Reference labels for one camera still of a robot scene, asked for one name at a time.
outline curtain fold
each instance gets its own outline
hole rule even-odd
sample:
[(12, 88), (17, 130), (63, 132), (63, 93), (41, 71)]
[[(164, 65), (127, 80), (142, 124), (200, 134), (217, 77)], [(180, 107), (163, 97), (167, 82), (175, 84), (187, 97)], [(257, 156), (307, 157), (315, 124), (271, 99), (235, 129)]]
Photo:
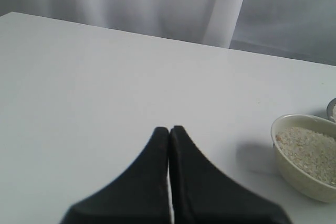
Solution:
[(17, 11), (212, 46), (228, 47), (243, 0), (0, 0)]

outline cream bowl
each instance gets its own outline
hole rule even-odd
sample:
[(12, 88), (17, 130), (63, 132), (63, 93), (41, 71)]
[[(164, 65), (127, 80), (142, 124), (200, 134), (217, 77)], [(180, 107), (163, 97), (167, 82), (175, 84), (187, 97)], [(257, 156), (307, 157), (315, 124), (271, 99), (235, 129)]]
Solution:
[(276, 135), (289, 127), (302, 127), (336, 138), (336, 123), (313, 115), (291, 114), (279, 117), (271, 127), (275, 159), (284, 179), (310, 198), (322, 202), (336, 202), (336, 187), (323, 183), (301, 170), (280, 149)]

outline table surface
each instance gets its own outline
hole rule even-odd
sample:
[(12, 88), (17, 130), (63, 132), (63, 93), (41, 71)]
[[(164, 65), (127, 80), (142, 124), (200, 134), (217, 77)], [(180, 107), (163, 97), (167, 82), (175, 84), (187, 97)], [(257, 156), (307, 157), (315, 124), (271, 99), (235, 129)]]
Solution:
[(270, 127), (325, 116), (336, 67), (10, 13), (0, 18), (0, 223), (58, 223), (108, 184), (156, 126), (183, 125), (202, 152), (295, 224), (336, 205), (278, 174)]

